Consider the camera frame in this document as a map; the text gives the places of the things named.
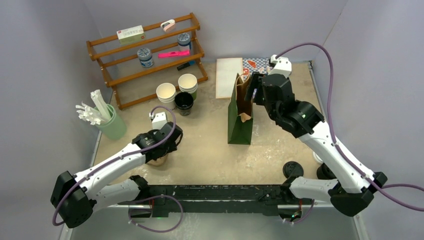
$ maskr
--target beige tabletop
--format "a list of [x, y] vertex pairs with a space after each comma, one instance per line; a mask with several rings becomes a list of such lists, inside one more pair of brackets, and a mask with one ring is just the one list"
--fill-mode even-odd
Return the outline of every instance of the beige tabletop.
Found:
[[[178, 150], [170, 153], [162, 166], [144, 164], [136, 167], [113, 183], [132, 175], [144, 177], [149, 184], [163, 185], [230, 185], [230, 184], [282, 184], [284, 163], [299, 162], [304, 176], [316, 179], [319, 164], [312, 150], [282, 130], [270, 120], [263, 106], [253, 107], [253, 133], [251, 145], [227, 144], [227, 113], [229, 99], [215, 99], [216, 64], [204, 63], [209, 80], [198, 85], [197, 99], [192, 112], [181, 116], [176, 112], [177, 125], [183, 130]], [[167, 69], [119, 85], [122, 101], [129, 102], [155, 92], [156, 86], [169, 82], [177, 84], [178, 77], [192, 73], [200, 77], [197, 66], [182, 71]], [[306, 63], [293, 64], [290, 76], [296, 99], [307, 101], [319, 108], [317, 95]], [[115, 98], [111, 104], [117, 108]], [[118, 110], [127, 125], [125, 136], [112, 141], [102, 136], [94, 164], [120, 151], [140, 133], [152, 129], [150, 110], [159, 105], [158, 99]]]

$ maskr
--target patterned paper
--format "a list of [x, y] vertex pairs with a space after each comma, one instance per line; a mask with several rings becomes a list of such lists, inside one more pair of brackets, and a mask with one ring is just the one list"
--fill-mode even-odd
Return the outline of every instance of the patterned paper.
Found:
[[261, 74], [268, 74], [272, 67], [270, 67], [269, 58], [243, 58], [243, 73], [259, 72]]

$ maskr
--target pink marker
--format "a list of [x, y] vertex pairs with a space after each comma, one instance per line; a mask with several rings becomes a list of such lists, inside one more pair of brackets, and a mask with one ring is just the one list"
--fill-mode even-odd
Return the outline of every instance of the pink marker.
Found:
[[182, 56], [189, 56], [189, 55], [190, 55], [190, 50], [185, 50], [185, 51], [170, 51], [170, 52], [159, 53], [157, 57], [160, 59], [164, 59], [164, 58], [170, 58], [170, 57], [182, 57]]

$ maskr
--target jar lid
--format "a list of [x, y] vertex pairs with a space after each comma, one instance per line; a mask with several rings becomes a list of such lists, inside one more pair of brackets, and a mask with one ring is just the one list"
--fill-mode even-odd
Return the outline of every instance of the jar lid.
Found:
[[177, 39], [178, 39], [178, 43], [182, 45], [188, 44], [191, 41], [190, 35], [187, 32], [179, 34]]
[[139, 58], [146, 58], [146, 57], [150, 57], [150, 55], [152, 55], [152, 52], [150, 51], [150, 49], [148, 48], [140, 48], [137, 51], [137, 55]]

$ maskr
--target green and white box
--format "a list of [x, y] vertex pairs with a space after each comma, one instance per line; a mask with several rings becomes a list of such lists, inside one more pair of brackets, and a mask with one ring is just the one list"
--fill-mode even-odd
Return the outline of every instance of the green and white box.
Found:
[[116, 32], [121, 45], [133, 44], [145, 39], [146, 35], [143, 26], [135, 26]]

